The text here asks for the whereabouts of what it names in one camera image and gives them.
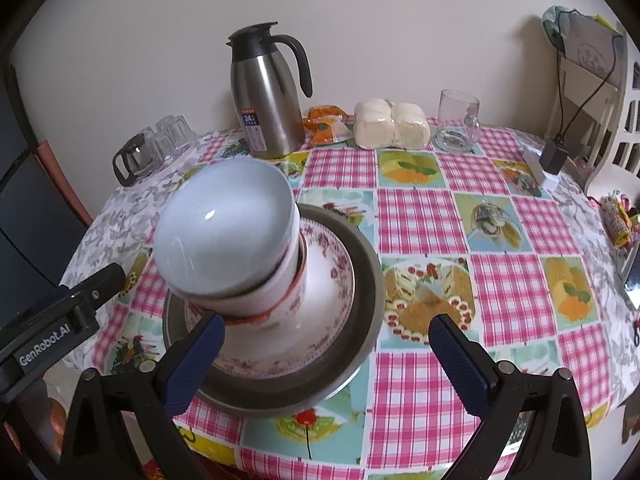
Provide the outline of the person left hand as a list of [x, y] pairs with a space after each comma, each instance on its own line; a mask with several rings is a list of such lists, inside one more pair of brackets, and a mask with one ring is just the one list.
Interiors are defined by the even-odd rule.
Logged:
[[47, 456], [55, 463], [60, 462], [63, 434], [66, 425], [66, 411], [58, 401], [50, 398], [46, 382], [36, 379], [10, 404], [17, 418], [26, 424], [26, 430], [17, 430], [11, 419], [14, 415], [6, 414], [6, 406], [1, 405], [1, 422], [6, 434], [23, 458], [28, 457], [21, 434], [35, 437]]

